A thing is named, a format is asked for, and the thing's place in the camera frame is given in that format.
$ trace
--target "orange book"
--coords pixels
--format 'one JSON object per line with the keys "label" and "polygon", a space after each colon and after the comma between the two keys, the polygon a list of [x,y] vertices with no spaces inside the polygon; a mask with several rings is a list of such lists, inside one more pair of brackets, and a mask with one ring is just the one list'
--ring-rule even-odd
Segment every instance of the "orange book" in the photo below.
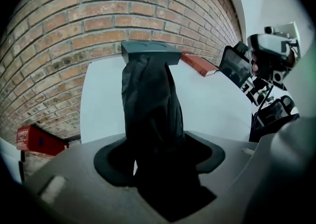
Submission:
{"label": "orange book", "polygon": [[185,63],[193,67],[195,70],[197,70],[204,77],[213,75],[218,70],[218,68],[215,67],[212,63],[196,55],[190,55],[183,52],[181,54],[181,59]]}

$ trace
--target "cable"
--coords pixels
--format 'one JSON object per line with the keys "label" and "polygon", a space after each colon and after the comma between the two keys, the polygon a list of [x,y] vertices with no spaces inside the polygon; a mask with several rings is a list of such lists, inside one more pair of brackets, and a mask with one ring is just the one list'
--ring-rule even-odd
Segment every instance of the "cable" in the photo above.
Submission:
{"label": "cable", "polygon": [[253,130],[256,128],[256,122],[257,122],[258,114],[259,114],[259,112],[260,112],[262,106],[263,106],[264,103],[266,102],[267,98],[269,97],[269,95],[270,95],[272,89],[273,89],[273,85],[272,85],[271,88],[269,89],[269,91],[268,91],[267,95],[265,96],[265,98],[262,100],[262,103],[260,104],[259,109],[258,109],[258,111],[257,111],[257,113],[256,113],[256,115],[255,115],[255,117],[253,118],[253,125],[252,125],[251,131],[253,131]]}

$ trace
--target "brick wall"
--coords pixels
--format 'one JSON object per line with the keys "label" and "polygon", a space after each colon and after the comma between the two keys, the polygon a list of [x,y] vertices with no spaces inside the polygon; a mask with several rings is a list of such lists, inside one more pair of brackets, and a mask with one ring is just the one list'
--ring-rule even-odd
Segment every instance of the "brick wall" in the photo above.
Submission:
{"label": "brick wall", "polygon": [[230,0],[21,0],[0,42],[0,136],[15,142],[33,123],[79,134],[88,64],[120,54],[121,41],[163,41],[218,65],[240,37]]}

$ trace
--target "red fire alarm box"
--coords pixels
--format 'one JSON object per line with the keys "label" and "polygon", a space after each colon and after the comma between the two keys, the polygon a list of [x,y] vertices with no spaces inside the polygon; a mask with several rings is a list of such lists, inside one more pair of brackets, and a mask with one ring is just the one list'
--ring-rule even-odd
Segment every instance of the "red fire alarm box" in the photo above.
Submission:
{"label": "red fire alarm box", "polygon": [[34,151],[53,156],[68,147],[68,143],[62,142],[35,126],[19,128],[16,143],[16,148],[19,150]]}

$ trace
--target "red book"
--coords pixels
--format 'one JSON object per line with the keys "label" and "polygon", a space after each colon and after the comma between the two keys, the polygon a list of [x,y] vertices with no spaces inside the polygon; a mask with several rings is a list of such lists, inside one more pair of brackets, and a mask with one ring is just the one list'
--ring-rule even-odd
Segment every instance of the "red book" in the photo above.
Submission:
{"label": "red book", "polygon": [[216,72],[216,70],[218,70],[218,68],[215,67],[212,63],[196,55],[190,55],[188,53],[183,52],[181,54],[181,59],[185,63],[193,67],[195,70],[197,70],[204,77],[213,75]]}

